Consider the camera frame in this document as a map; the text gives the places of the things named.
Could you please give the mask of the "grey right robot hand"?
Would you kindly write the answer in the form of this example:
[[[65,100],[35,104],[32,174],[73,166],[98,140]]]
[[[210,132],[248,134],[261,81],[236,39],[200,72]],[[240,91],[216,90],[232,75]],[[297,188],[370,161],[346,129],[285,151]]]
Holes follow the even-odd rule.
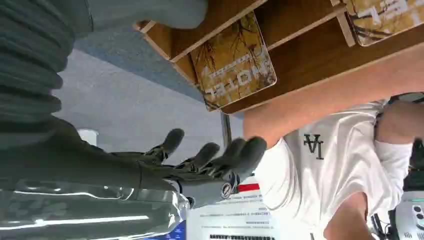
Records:
[[[173,190],[196,207],[219,201],[214,183],[237,186],[258,167],[266,142],[235,139],[222,156],[207,143],[179,166],[162,155],[105,152],[58,118],[60,76],[75,41],[152,20],[190,30],[206,18],[206,0],[3,0],[0,3],[0,176]]]

